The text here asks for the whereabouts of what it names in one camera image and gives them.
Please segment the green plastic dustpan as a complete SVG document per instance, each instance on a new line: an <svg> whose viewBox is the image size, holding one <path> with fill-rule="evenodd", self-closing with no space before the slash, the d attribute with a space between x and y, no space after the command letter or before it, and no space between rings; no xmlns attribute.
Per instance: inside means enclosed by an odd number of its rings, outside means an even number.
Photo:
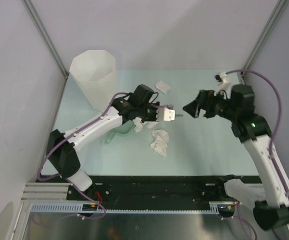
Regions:
<svg viewBox="0 0 289 240"><path fill-rule="evenodd" d="M115 127L113 129L111 129L108 134L106 135L105 138L105 143L109 144L116 135L126 135L130 132L130 130L133 128L134 123L131 121L128 121L126 123L124 123L121 126Z"/></svg>

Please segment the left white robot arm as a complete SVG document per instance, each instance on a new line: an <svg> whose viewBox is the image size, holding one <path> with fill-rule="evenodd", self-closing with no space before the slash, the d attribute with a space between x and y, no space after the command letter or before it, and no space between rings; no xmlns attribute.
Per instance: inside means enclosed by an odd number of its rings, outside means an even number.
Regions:
<svg viewBox="0 0 289 240"><path fill-rule="evenodd" d="M116 93L102 113L81 126L65 132L53 130L49 135L44 161L49 161L58 176L74 185L80 197L84 200L91 199L95 194L95 187L81 167L78 152L112 129L136 118L144 122L157 121L160 104L152 101L158 95L144 84L138 85L134 92Z"/></svg>

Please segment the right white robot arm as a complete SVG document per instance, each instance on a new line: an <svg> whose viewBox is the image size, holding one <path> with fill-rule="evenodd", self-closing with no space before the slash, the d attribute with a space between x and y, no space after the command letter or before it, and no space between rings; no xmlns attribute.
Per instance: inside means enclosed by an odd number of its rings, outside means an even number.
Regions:
<svg viewBox="0 0 289 240"><path fill-rule="evenodd" d="M259 174L262 188L252 188L237 176L226 175L216 181L215 195L221 201L238 200L249 208L259 227L273 230L289 224L289 181L274 146L266 119L257 114L251 86L236 84L230 97L214 90L200 90L182 109L193 118L204 110L209 119L219 116L231 122L231 130L242 143Z"/></svg>

